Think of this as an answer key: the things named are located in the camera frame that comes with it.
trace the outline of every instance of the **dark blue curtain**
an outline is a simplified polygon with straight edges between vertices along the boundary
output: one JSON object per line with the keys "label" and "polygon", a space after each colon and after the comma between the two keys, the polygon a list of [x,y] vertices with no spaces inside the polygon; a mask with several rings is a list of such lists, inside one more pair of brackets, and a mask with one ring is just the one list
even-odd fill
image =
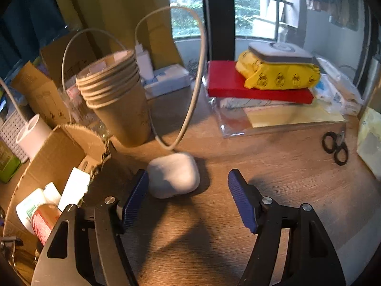
{"label": "dark blue curtain", "polygon": [[9,82],[41,47],[66,33],[55,0],[12,0],[0,18],[0,77]]}

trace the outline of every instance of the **scissors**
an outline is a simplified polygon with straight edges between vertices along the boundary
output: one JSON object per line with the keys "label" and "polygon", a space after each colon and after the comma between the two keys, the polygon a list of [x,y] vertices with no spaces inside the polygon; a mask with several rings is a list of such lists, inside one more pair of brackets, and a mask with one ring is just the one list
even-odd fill
{"label": "scissors", "polygon": [[[348,162],[348,147],[347,144],[344,142],[345,138],[345,125],[340,128],[340,132],[337,134],[333,131],[327,132],[323,135],[323,138],[321,140],[321,144],[323,145],[323,149],[327,153],[333,154],[333,159],[338,165],[344,165]],[[332,138],[332,145],[327,145],[326,139],[327,137]],[[341,161],[338,157],[340,151],[343,150],[345,153],[345,160]]]}

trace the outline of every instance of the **yellow bag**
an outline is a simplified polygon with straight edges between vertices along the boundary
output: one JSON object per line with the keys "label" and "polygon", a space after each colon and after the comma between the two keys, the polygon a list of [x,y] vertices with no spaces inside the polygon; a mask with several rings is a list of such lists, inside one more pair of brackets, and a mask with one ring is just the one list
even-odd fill
{"label": "yellow bag", "polygon": [[308,88],[320,79],[319,67],[314,64],[270,64],[249,50],[239,55],[236,70],[246,78],[246,88],[261,90]]}

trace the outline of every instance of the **black scissors handle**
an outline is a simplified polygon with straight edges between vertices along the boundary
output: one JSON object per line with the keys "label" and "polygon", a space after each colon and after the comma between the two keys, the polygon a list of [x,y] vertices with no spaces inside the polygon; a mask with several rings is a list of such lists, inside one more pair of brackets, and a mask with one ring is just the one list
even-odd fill
{"label": "black scissors handle", "polygon": [[[331,137],[333,140],[333,144],[331,148],[329,148],[325,142],[327,137]],[[337,145],[337,137],[338,135],[335,132],[333,131],[327,132],[326,134],[323,135],[321,144],[323,146],[323,149],[327,153],[333,153],[333,159],[336,162],[336,164],[345,165],[348,162],[348,147],[347,147],[347,144],[345,144],[345,142],[342,142],[340,145]],[[338,157],[341,150],[345,152],[344,161],[341,161]]]}
{"label": "black scissors handle", "polygon": [[[345,152],[345,160],[344,161],[341,161],[338,158],[338,154],[340,153],[341,150],[343,150]],[[348,161],[348,147],[347,147],[347,144],[345,144],[345,142],[342,142],[342,144],[340,146],[336,147],[336,151],[333,154],[333,159],[335,160],[336,164],[338,164],[338,165],[344,165],[347,163],[347,161]]]}

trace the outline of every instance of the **white cable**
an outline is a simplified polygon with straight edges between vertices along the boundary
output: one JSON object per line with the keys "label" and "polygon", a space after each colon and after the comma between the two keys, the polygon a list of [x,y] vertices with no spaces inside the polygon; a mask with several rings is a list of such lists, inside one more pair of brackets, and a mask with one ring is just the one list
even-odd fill
{"label": "white cable", "polygon": [[24,121],[24,124],[28,124],[28,119],[24,116],[24,114],[21,112],[15,98],[13,97],[12,93],[9,91],[8,87],[5,85],[3,79],[0,77],[0,84],[3,86],[6,94],[9,96],[9,98],[11,99],[13,105],[15,106],[16,108],[16,111],[19,113],[20,117],[22,118],[22,120]]}
{"label": "white cable", "polygon": [[[136,28],[135,28],[135,43],[136,43],[136,45],[138,45],[139,44],[139,42],[138,42],[138,29],[139,29],[141,23],[144,20],[146,20],[149,16],[151,16],[153,14],[162,12],[164,10],[169,10],[169,9],[172,9],[172,8],[184,9],[184,10],[188,11],[195,18],[195,20],[197,21],[198,27],[200,29],[200,33],[201,33],[201,48],[200,48],[199,67],[197,69],[196,80],[195,80],[195,87],[194,87],[194,90],[193,90],[192,98],[190,100],[190,105],[189,105],[189,108],[188,108],[188,112],[187,112],[187,115],[185,116],[184,122],[182,124],[182,127],[180,129],[179,134],[177,135],[177,138],[175,139],[175,141],[171,145],[167,145],[160,138],[160,136],[157,134],[156,129],[154,127],[154,123],[152,121],[151,113],[149,113],[149,120],[150,120],[150,123],[151,123],[152,131],[153,131],[153,133],[155,135],[156,141],[159,142],[161,147],[163,147],[164,149],[169,150],[169,151],[173,150],[180,143],[182,138],[184,137],[184,135],[185,135],[185,133],[186,133],[186,131],[188,129],[189,123],[191,122],[194,110],[196,108],[197,100],[199,98],[200,89],[201,89],[201,80],[202,80],[203,71],[204,71],[204,64],[205,64],[205,53],[206,53],[206,34],[205,34],[205,29],[204,29],[203,23],[201,21],[201,18],[197,15],[197,13],[195,11],[193,11],[192,9],[190,9],[189,7],[184,7],[184,6],[165,6],[165,7],[159,8],[157,10],[154,10],[153,12],[151,12],[148,15],[144,16],[138,22],[138,24],[136,25]],[[79,31],[76,35],[74,35],[72,37],[70,42],[67,44],[66,49],[65,49],[65,53],[64,53],[64,57],[62,59],[61,75],[62,75],[62,88],[63,88],[64,93],[66,93],[65,79],[64,79],[64,66],[65,66],[65,59],[66,59],[67,51],[68,51],[69,46],[71,45],[71,43],[74,41],[74,39],[77,36],[79,36],[80,34],[82,34],[84,32],[87,32],[87,31],[97,31],[97,32],[104,33],[104,34],[108,35],[110,38],[112,38],[115,42],[117,42],[123,48],[123,50],[126,49],[125,46],[116,37],[114,37],[112,34],[106,32],[104,30],[97,29],[97,28],[87,28],[87,29]],[[69,118],[70,118],[70,123],[72,123],[72,117],[70,115],[70,111],[69,111]]]}
{"label": "white cable", "polygon": [[[85,32],[88,32],[88,31],[96,31],[96,32],[101,32],[103,34],[106,34],[107,36],[109,36],[110,38],[112,38],[118,45],[121,46],[121,48],[123,50],[126,50],[126,47],[115,37],[113,36],[111,33],[107,32],[107,31],[104,31],[102,29],[98,29],[98,28],[86,28],[86,29],[83,29],[81,31],[78,31],[76,35],[74,35],[71,40],[69,41],[69,43],[67,44],[66,46],[66,49],[65,49],[65,52],[64,52],[64,57],[62,58],[62,69],[61,69],[61,77],[62,77],[62,89],[64,91],[64,93],[69,96],[66,92],[66,88],[65,88],[65,75],[64,75],[64,70],[65,70],[65,60],[66,60],[66,55],[67,55],[67,51],[71,45],[71,43],[73,43],[73,41],[79,36],[81,35],[82,33],[85,33]],[[72,123],[72,117],[71,117],[71,114],[70,114],[70,111],[69,112],[69,118],[70,118],[70,123]]]}
{"label": "white cable", "polygon": [[184,10],[188,11],[189,13],[191,13],[191,15],[195,18],[195,20],[197,21],[197,24],[199,26],[200,33],[201,33],[201,48],[200,48],[199,67],[197,69],[195,86],[194,86],[194,90],[193,90],[193,94],[192,94],[192,99],[190,100],[190,105],[189,105],[189,108],[188,108],[188,112],[187,112],[187,115],[185,116],[184,122],[182,124],[182,127],[180,129],[179,134],[177,135],[177,138],[175,139],[175,141],[171,145],[167,145],[160,138],[160,136],[157,134],[157,132],[155,130],[155,127],[154,127],[154,123],[152,121],[151,113],[149,113],[149,120],[150,120],[150,123],[151,123],[152,131],[153,131],[153,133],[155,135],[156,141],[159,142],[161,147],[163,147],[164,149],[169,150],[169,151],[173,150],[180,143],[182,138],[184,137],[184,135],[185,135],[185,133],[186,133],[186,131],[188,129],[189,123],[191,122],[191,119],[192,119],[192,116],[193,116],[193,112],[194,112],[194,110],[196,108],[197,100],[199,98],[200,89],[201,89],[201,80],[202,80],[203,71],[204,71],[204,64],[205,64],[205,52],[206,52],[205,29],[204,29],[204,26],[203,26],[203,23],[202,23],[200,17],[197,15],[197,13],[195,11],[193,11],[192,9],[190,9],[189,7],[184,7],[184,6],[165,6],[165,7],[159,8],[157,10],[154,10],[153,12],[151,12],[148,15],[144,16],[138,22],[138,24],[136,25],[136,28],[135,28],[135,43],[136,43],[136,45],[138,45],[139,44],[139,42],[138,42],[138,28],[141,25],[141,23],[144,20],[146,20],[149,16],[151,16],[153,14],[159,13],[159,12],[167,10],[167,9],[172,9],[172,8],[184,9]]}

